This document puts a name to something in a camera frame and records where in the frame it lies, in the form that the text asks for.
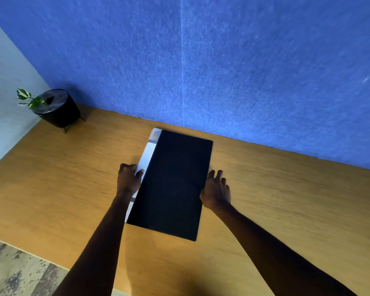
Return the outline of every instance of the light blue wall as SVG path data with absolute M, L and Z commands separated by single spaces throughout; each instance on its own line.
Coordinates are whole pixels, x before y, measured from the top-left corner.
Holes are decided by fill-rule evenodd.
M 39 121 L 25 107 L 17 106 L 16 89 L 39 94 L 49 87 L 0 29 L 0 159 Z
M 0 0 L 81 103 L 370 169 L 370 0 Z

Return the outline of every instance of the right hand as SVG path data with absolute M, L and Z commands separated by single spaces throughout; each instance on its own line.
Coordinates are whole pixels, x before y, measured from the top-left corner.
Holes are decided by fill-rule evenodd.
M 215 171 L 208 173 L 206 185 L 200 193 L 200 199 L 206 208 L 214 210 L 220 205 L 230 204 L 230 188 L 226 184 L 226 179 L 222 178 L 223 171 L 218 170 L 214 178 Z

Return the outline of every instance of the wooden table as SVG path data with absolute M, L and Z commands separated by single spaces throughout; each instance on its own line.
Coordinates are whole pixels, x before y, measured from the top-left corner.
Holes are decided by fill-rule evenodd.
M 120 163 L 152 128 L 214 141 L 232 203 L 359 295 L 370 295 L 370 170 L 104 110 L 63 134 L 38 123 L 0 161 L 0 240 L 70 268 L 108 209 Z M 115 288 L 145 295 L 272 295 L 203 208 L 196 242 L 125 225 Z

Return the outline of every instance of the finger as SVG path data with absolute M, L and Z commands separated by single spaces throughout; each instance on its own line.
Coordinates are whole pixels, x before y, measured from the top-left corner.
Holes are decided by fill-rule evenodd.
M 215 170 L 211 170 L 211 171 L 208 173 L 207 179 L 214 179 L 214 174 L 215 174 Z
M 136 179 L 139 179 L 141 180 L 141 177 L 142 175 L 144 174 L 145 170 L 144 169 L 140 169 L 137 173 L 136 173 Z
M 222 178 L 222 174 L 223 174 L 223 171 L 222 170 L 218 170 L 217 172 L 217 177 L 215 178 L 217 181 L 220 181 L 221 178 Z
M 130 168 L 133 170 L 133 173 L 135 173 L 137 170 L 137 164 L 131 164 Z
M 122 163 L 122 164 L 121 164 L 121 166 L 119 167 L 119 172 L 122 172 L 122 170 L 123 170 L 126 166 L 128 166 L 128 164 L 124 164 L 124 163 Z

